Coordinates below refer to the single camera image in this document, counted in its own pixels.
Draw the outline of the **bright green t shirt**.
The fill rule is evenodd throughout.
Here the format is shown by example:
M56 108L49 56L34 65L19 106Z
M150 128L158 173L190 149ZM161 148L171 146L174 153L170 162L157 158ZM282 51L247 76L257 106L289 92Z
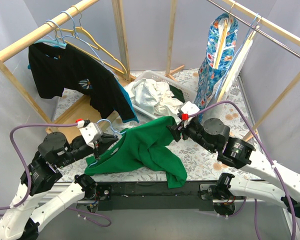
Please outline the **bright green t shirt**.
M143 125L126 128L116 144L100 155L86 159L84 173L125 173L147 167L155 172L165 172L168 188L185 185L187 172L182 160L167 146L174 140L167 126L176 123L172 116L163 116Z

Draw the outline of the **green and white raglan shirt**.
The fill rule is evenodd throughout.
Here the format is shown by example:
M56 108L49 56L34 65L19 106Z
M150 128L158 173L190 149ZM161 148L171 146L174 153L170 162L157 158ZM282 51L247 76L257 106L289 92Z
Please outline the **green and white raglan shirt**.
M173 85L169 85L170 91L173 93L173 98L178 99L182 103L185 103L185 98L183 92Z

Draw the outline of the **white t shirt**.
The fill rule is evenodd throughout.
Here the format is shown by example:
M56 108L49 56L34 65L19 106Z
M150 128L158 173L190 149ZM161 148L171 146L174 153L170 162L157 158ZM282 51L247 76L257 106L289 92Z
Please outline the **white t shirt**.
M184 104L170 91L169 84L149 78L129 83L124 87L133 105L151 115L176 117Z

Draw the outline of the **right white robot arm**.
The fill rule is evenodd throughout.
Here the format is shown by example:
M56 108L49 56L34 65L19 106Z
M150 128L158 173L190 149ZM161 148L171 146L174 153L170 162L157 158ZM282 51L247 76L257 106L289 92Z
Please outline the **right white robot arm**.
M176 142L192 139L205 150L217 154L222 164L251 173L261 181L247 180L232 173L222 173L216 184L203 190L210 199L248 197L275 204L300 219L300 174L273 162L250 143L230 136L230 128L218 118L200 124L194 117L167 126Z

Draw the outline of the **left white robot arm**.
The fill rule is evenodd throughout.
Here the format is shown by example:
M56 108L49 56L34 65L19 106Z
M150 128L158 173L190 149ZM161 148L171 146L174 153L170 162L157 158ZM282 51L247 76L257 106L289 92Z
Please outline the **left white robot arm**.
M63 192L47 203L38 205L62 178L61 168L88 155L105 153L118 139L116 135L103 133L93 149L85 143L82 136L68 142L61 132L48 134L28 165L29 174L22 174L11 204L19 203L26 193L29 196L18 207L8 209L0 219L0 240L35 240L43 228L70 205L82 199L94 200L99 193L98 184L92 177L82 174L76 175Z

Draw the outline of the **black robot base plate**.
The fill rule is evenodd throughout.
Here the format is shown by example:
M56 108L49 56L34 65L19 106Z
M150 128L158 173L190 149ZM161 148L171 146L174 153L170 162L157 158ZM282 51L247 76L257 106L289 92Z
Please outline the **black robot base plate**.
M93 212L112 210L202 210L213 211L213 199L204 190L216 180L192 180L184 186L168 188L165 181L99 182L96 196L80 200L82 205L94 204Z

